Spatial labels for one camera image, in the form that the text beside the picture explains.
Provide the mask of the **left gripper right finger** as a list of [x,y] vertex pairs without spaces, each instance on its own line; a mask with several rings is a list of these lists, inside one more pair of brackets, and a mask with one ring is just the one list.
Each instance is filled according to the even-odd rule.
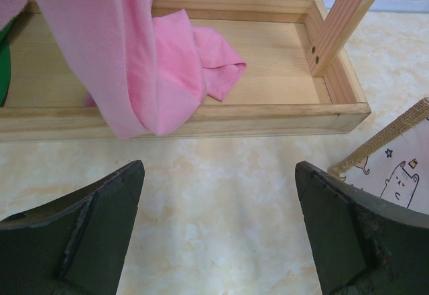
[[428,293],[428,215],[306,161],[295,182],[323,294]]

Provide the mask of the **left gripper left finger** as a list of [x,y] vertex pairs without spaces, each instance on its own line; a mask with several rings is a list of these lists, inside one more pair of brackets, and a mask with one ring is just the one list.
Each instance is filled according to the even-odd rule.
[[144,177],[136,160],[1,220],[1,293],[116,294]]

